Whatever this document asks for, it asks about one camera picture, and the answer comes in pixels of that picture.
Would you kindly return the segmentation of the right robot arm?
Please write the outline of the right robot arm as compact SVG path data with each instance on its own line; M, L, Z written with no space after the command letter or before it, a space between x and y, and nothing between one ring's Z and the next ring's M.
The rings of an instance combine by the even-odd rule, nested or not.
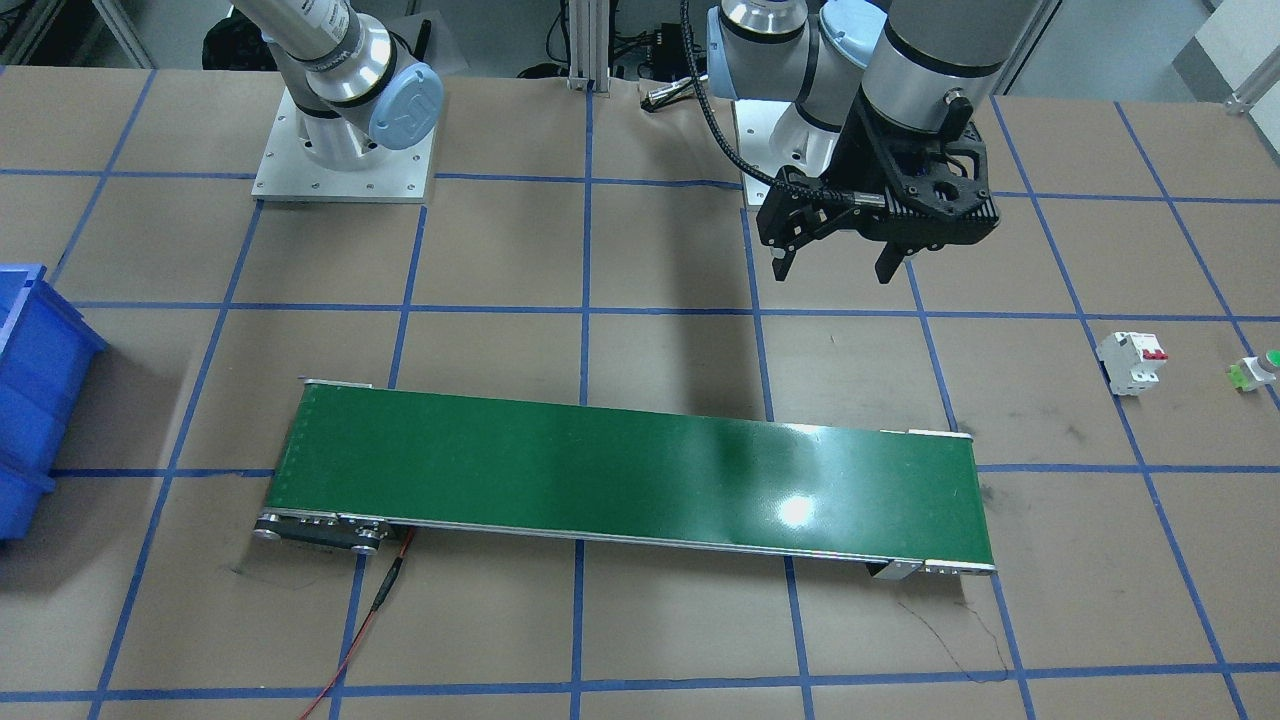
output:
M259 29L297 110L297 143L326 169L372 168L416 149L445 104L440 76L347 1L234 1Z

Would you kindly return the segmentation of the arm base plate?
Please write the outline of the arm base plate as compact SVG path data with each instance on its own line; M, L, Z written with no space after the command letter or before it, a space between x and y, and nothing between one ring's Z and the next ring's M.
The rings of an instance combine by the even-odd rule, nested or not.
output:
M783 165L819 176L829 164L840 128L820 127L794 102L744 99L733 102L739 155L774 177Z
M284 91L251 187L264 202L424 204L436 133L385 149L340 118L312 117Z

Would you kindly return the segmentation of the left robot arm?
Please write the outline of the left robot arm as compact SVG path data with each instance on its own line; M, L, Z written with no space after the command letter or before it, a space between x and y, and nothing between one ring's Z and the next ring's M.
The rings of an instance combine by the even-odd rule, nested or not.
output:
M777 281L809 243L851 231L882 246L878 282L913 255L973 246L1001 222L973 120L1036 14L1033 1L718 1L707 14L710 96L785 102L831 137L817 161L755 167L756 232Z

